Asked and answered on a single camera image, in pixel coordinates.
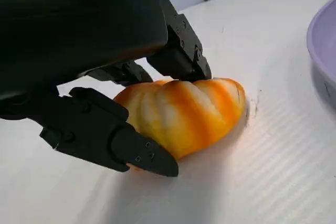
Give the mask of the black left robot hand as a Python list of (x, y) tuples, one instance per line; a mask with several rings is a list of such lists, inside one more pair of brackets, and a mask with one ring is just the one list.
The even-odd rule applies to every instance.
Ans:
[(125, 87), (150, 83), (139, 58), (178, 80), (212, 76), (199, 38), (170, 0), (1, 0), (1, 118), (35, 121), (61, 153), (175, 177), (175, 158), (135, 131), (126, 108), (92, 88), (57, 90), (86, 75)]

